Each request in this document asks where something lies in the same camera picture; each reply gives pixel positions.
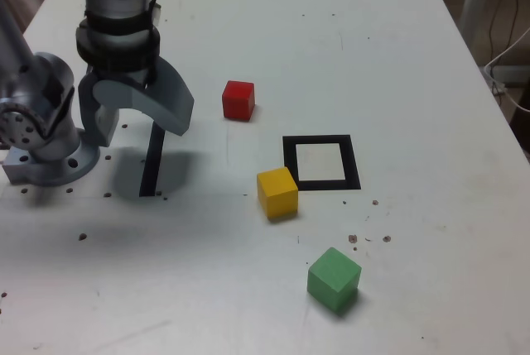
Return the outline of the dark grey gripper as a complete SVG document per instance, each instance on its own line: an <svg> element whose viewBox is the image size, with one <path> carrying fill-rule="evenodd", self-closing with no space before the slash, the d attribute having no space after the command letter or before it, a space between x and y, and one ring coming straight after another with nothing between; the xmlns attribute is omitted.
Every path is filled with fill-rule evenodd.
<svg viewBox="0 0 530 355"><path fill-rule="evenodd" d="M183 136L194 107L183 78L162 58L150 59L134 71L107 70L100 61L89 59L78 94L88 142L101 147L111 144L119 109L140 111L162 129Z"/></svg>

